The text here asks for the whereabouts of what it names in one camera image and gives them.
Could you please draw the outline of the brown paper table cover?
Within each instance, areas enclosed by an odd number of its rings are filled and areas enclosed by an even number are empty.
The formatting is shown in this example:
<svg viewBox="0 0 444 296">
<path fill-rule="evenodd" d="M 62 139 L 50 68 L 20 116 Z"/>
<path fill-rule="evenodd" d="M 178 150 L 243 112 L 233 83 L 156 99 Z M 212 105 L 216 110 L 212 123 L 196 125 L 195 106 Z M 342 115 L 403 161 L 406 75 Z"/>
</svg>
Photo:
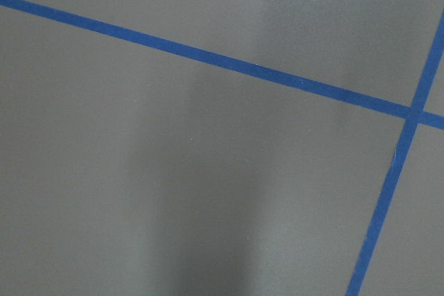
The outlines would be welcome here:
<svg viewBox="0 0 444 296">
<path fill-rule="evenodd" d="M 25 0 L 409 107 L 443 0 Z M 2 295 L 344 295 L 405 120 L 1 9 Z"/>
</svg>

